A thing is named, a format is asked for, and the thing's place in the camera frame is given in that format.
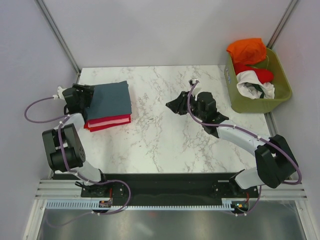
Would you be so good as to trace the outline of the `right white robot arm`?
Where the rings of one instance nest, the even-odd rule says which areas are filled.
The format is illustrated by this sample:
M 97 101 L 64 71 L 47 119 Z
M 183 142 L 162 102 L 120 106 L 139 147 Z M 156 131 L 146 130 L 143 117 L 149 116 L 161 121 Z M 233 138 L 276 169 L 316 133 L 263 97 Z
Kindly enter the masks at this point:
M 266 185 L 275 189 L 280 184 L 288 184 L 289 177 L 294 173 L 299 175 L 296 184 L 301 182 L 298 163 L 283 136 L 259 136 L 236 125 L 218 112 L 210 92 L 193 96 L 183 91 L 165 105 L 175 114 L 189 114 L 209 135 L 229 141 L 255 157 L 255 167 L 241 170 L 231 178 L 229 191 L 233 196 L 240 197 L 254 186 Z

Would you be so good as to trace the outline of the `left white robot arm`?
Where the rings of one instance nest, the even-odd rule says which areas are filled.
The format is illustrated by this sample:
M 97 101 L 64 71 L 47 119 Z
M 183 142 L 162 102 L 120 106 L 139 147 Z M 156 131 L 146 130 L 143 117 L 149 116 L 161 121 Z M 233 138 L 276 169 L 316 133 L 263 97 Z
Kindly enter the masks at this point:
M 57 127 L 42 133 L 42 140 L 49 167 L 55 172 L 71 173 L 92 185 L 99 197 L 110 191 L 108 182 L 102 180 L 102 171 L 86 160 L 86 153 L 78 131 L 85 125 L 87 109 L 91 105 L 94 86 L 73 84 L 70 88 L 59 87 L 57 96 L 65 101 L 63 119 Z

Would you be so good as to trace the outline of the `red t shirt stack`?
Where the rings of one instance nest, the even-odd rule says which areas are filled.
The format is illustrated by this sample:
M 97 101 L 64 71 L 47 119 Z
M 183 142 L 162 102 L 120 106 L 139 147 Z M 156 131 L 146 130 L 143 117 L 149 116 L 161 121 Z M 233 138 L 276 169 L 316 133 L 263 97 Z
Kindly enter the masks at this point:
M 125 114 L 91 119 L 84 124 L 83 128 L 89 130 L 90 132 L 97 132 L 100 130 L 121 126 L 129 123 L 131 123 L 131 115 Z

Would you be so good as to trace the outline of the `blue grey t shirt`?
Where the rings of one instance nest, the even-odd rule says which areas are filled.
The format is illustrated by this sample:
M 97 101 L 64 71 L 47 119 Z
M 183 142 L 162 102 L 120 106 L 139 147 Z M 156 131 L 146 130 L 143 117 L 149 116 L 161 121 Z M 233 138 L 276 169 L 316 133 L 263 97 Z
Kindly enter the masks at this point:
M 87 120 L 132 114 L 132 104 L 127 81 L 98 84 L 89 108 Z

